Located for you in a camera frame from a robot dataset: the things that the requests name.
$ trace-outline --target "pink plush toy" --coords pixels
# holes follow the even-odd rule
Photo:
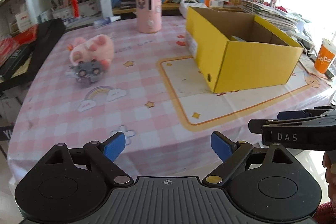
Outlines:
[[[78,62],[90,62],[97,60],[101,63],[104,70],[107,70],[114,57],[114,45],[111,38],[100,34],[86,41],[83,37],[77,37],[74,45],[69,45],[70,61],[74,66]]]

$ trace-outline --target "yellow star print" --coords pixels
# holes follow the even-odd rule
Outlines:
[[[194,112],[193,117],[196,118],[196,119],[198,119],[200,117],[200,114],[197,113],[197,112]]]
[[[154,107],[155,106],[155,103],[154,102],[147,102],[146,104],[145,104],[145,106],[147,107],[147,108],[151,108],[151,107]]]
[[[134,61],[127,61],[126,63],[124,63],[124,66],[127,68],[133,65],[134,65]]]

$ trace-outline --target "tablecloth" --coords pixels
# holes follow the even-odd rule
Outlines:
[[[65,75],[67,45],[98,34],[113,37],[115,58],[102,80],[84,88]],[[134,178],[194,169],[218,160],[210,147],[214,130],[257,143],[261,136],[248,131],[250,119],[325,105],[335,92],[298,65],[287,85],[211,94],[184,36],[180,16],[163,17],[162,30],[154,34],[137,32],[136,19],[64,34],[15,123],[8,163],[16,181],[56,143],[82,147],[117,131],[125,133],[126,147],[115,163]]]

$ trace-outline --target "rainbow print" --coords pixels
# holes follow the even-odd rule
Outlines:
[[[92,100],[97,94],[99,93],[105,93],[106,95],[110,90],[113,88],[108,85],[102,85],[94,88],[93,90],[90,90],[88,94],[85,96],[85,100]]]

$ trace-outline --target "crosshair marking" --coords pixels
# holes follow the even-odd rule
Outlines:
[[[170,184],[172,184],[174,182],[172,182],[171,180],[167,179],[167,180],[163,181],[162,183],[164,183],[166,185],[170,185]]]

